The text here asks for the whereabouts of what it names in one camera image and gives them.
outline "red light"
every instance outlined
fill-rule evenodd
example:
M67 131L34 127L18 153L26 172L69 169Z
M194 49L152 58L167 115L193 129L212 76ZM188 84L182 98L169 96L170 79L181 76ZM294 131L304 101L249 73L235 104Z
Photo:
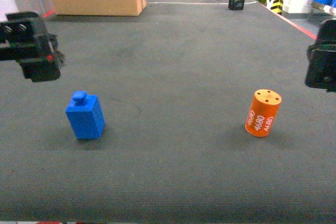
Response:
M52 56L52 55L48 55L48 56L47 56L47 60L48 60L48 61L51 61L52 59L53 59L53 56Z

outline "gray carpet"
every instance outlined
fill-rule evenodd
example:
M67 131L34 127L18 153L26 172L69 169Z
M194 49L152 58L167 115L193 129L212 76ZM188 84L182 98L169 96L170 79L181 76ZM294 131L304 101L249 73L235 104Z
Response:
M59 80L0 64L1 220L336 222L335 96L304 85L311 38L257 3L47 26ZM244 129L261 88L283 100L262 139ZM99 96L98 140L75 139L75 90Z

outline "shelf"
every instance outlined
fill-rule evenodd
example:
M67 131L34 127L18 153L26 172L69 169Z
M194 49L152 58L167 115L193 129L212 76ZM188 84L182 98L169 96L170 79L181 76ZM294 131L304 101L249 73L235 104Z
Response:
M311 6L315 9L322 10L325 13L328 13L329 15L336 15L336 8L331 7L329 5L323 5L317 2L311 2Z

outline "black robotic arm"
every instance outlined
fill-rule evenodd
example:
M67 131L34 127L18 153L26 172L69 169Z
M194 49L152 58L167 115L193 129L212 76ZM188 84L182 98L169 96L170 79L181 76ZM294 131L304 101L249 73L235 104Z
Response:
M24 77L32 82L58 79L65 56L44 20L34 12L6 16L8 21L0 23L0 60L16 60Z

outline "stud on blue block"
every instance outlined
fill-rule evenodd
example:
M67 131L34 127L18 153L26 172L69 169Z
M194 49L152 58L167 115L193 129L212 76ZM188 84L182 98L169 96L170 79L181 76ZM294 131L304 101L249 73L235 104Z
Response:
M105 120L97 95L75 91L65 112L77 139L101 136Z

